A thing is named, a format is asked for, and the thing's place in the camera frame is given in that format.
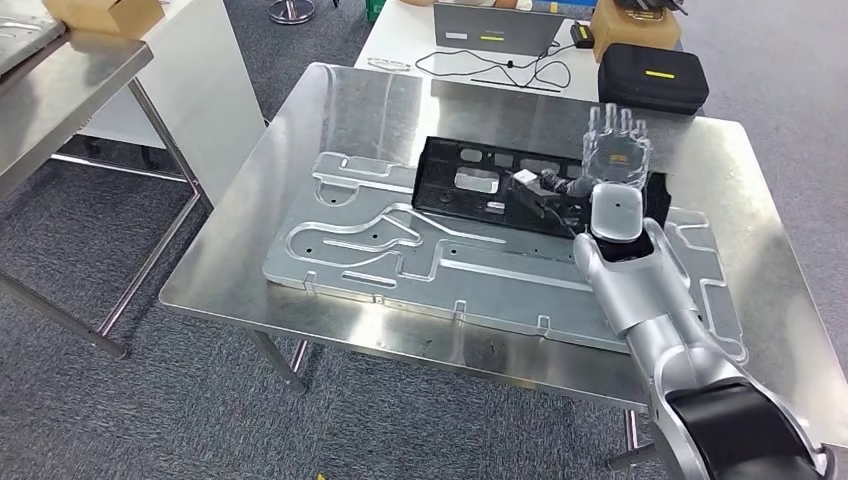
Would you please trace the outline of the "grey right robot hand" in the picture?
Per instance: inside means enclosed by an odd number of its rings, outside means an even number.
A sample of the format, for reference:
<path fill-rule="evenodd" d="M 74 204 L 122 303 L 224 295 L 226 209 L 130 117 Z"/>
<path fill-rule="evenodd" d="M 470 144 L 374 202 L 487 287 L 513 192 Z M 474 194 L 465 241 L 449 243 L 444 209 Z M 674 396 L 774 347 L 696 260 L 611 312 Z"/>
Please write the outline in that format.
<path fill-rule="evenodd" d="M 589 111 L 583 136 L 582 176 L 592 184 L 617 183 L 641 190 L 648 176 L 651 141 L 647 122 L 615 103 Z"/>

